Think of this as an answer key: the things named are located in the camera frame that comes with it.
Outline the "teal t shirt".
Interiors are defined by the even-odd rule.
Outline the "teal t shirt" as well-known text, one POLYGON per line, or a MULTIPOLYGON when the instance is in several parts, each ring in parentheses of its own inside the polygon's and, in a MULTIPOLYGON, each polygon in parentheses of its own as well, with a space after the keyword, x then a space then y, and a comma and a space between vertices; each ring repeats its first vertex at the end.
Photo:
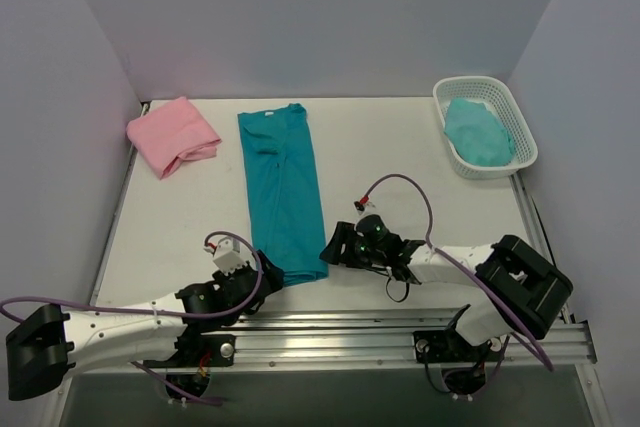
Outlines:
POLYGON ((237 116, 252 245, 284 285, 324 280, 324 218, 307 111, 299 103, 237 116))

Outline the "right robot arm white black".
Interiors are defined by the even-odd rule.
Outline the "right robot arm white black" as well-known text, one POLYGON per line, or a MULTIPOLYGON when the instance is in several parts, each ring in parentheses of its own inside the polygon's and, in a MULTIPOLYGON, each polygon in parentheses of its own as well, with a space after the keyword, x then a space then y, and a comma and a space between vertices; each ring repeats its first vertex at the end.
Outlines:
POLYGON ((422 286, 456 284, 480 289, 486 299, 465 303, 444 347, 464 360, 480 345, 511 332, 543 339, 573 292, 573 283, 515 235, 472 247, 431 247, 403 239, 377 214, 339 222, 320 259, 360 270, 381 270, 395 281, 422 286))

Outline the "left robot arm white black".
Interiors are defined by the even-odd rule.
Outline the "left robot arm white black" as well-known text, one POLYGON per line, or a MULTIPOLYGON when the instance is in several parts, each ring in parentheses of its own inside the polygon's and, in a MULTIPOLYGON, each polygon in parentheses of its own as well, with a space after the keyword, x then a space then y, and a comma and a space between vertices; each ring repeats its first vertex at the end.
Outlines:
POLYGON ((196 365, 209 349, 207 334, 256 313, 283 288, 283 271, 266 256, 260 261, 260 271, 250 263, 230 274, 217 271, 208 282, 134 306, 128 314, 39 307, 6 337, 9 399, 32 399, 75 375, 134 361, 196 365))

